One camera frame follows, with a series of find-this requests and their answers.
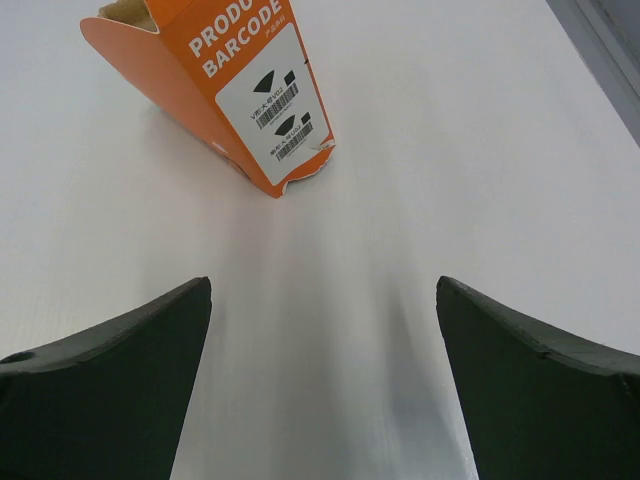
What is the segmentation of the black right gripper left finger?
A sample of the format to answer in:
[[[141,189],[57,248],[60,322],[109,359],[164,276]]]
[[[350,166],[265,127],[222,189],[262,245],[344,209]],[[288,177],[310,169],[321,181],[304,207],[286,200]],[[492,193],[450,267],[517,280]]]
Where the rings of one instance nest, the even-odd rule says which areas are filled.
[[[194,278],[2,359],[2,478],[169,478],[211,310],[209,279]]]

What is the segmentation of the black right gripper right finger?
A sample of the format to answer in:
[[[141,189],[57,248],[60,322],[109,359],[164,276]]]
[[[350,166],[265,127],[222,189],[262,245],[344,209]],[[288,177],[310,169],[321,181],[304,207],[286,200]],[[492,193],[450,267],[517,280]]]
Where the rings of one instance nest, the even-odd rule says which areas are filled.
[[[638,356],[451,277],[436,309],[480,478],[638,478]]]

